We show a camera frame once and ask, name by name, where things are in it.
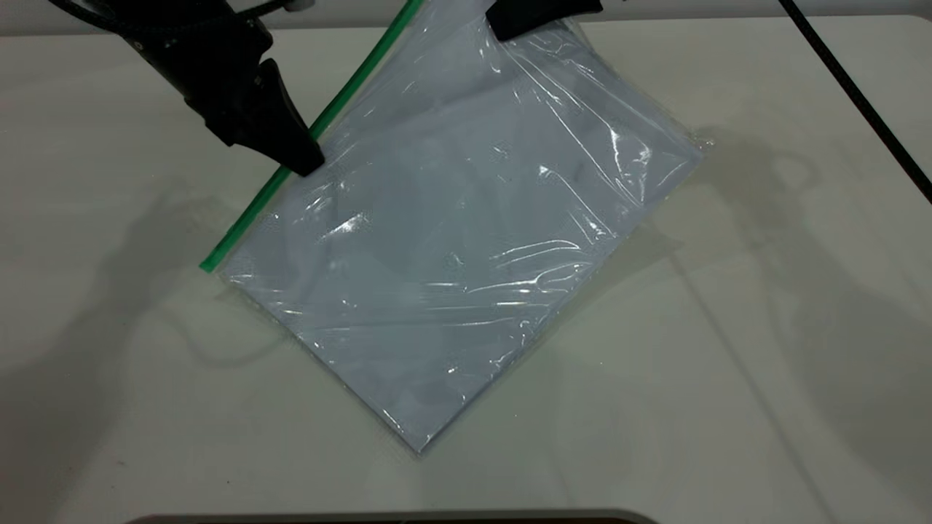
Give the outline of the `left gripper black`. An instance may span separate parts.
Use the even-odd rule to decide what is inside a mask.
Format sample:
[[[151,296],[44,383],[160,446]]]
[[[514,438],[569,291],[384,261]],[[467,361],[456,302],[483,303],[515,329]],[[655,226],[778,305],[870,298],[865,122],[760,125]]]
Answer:
[[[261,21],[224,21],[190,32],[140,36],[138,53],[182,94],[226,145],[240,145],[306,177],[324,155],[262,55],[273,43]]]

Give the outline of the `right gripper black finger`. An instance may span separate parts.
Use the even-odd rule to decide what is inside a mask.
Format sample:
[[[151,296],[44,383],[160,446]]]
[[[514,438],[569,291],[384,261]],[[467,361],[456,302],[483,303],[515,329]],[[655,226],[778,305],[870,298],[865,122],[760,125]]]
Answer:
[[[499,41],[517,39],[553,21],[602,13],[602,1],[495,1],[486,11],[486,21]]]

